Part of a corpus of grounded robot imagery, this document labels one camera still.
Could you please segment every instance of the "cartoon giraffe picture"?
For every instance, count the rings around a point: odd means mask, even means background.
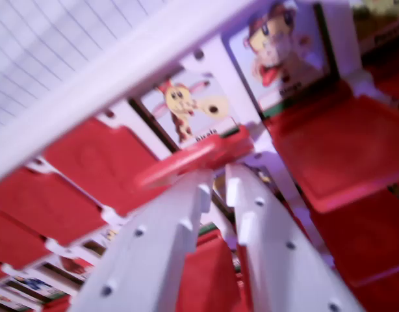
[[[181,83],[173,84],[167,80],[157,87],[163,93],[164,102],[153,109],[153,116],[158,119],[168,111],[171,112],[172,122],[182,143],[193,136],[189,121],[194,111],[201,111],[214,119],[223,119],[228,115],[228,100],[224,96],[211,96],[193,99],[194,93],[200,92],[210,85],[209,81],[200,81],[190,87]]]

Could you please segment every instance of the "cartoon monkey picture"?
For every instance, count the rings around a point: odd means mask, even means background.
[[[189,121],[196,112],[202,112],[213,119],[223,119],[228,115],[229,104],[224,96],[209,96],[201,99],[192,97],[193,94],[201,92],[209,85],[209,81],[200,81],[187,87],[167,80],[157,87],[164,96],[164,102],[153,109],[152,115],[158,119],[168,111],[171,112],[179,143],[193,136]]]
[[[263,86],[270,86],[277,79],[289,82],[310,51],[310,37],[294,34],[295,15],[295,8],[276,3],[267,14],[249,24],[244,45],[255,53],[252,74]]]

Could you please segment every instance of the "white ceiling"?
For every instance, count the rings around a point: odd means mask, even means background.
[[[165,2],[0,0],[0,129]]]

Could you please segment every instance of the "screw hole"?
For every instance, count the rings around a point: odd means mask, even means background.
[[[114,118],[114,113],[111,110],[106,110],[105,114],[109,118]]]
[[[143,235],[143,231],[141,230],[141,229],[137,229],[134,233],[133,233],[133,235],[135,236],[135,237],[141,237],[142,235]]]
[[[258,205],[259,207],[263,207],[263,205],[264,205],[264,200],[263,200],[261,197],[256,198],[254,202],[255,202],[256,205]]]
[[[103,297],[107,297],[110,296],[113,292],[113,289],[110,286],[103,286],[103,288],[101,289],[101,295]]]
[[[293,242],[291,242],[291,241],[286,242],[286,247],[288,249],[290,249],[290,250],[295,250],[296,249],[296,245]]]
[[[340,307],[337,304],[329,304],[328,308],[331,312],[339,312]]]
[[[194,57],[196,60],[202,60],[204,58],[204,52],[201,49],[198,49],[194,52]]]

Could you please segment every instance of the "cartoon animal label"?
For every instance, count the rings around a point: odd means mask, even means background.
[[[25,297],[26,299],[35,301],[37,304],[44,304],[45,303],[45,302],[43,302],[43,301],[41,301],[41,300],[39,300],[39,299],[37,299],[35,297],[32,297],[32,296],[30,296],[28,294],[25,294],[24,292],[22,292],[22,291],[20,291],[20,290],[18,290],[16,288],[13,288],[13,287],[11,287],[9,285],[2,284],[2,285],[0,285],[0,287],[3,288],[3,289],[6,289],[6,290],[8,290],[8,291],[10,291],[12,293],[18,294],[19,296]]]
[[[229,47],[262,111],[329,73],[310,5],[285,1],[264,9],[229,39]]]
[[[1,294],[0,294],[0,304],[3,304],[4,306],[15,309],[16,311],[26,311],[29,309],[28,307],[24,306],[23,304],[19,304],[15,301],[12,301],[11,299],[9,299],[6,296],[3,296]]]
[[[399,0],[351,0],[361,54],[399,36]]]
[[[182,71],[141,98],[145,108],[181,148],[237,126],[237,117],[218,81]]]
[[[78,257],[66,258],[53,255],[47,262],[82,281],[87,279],[93,269],[93,265]]]
[[[64,296],[65,293],[52,287],[50,284],[41,281],[38,278],[26,278],[23,276],[12,276],[10,280],[29,288],[30,290],[41,294],[42,296],[48,297],[50,299],[56,299],[60,296]]]

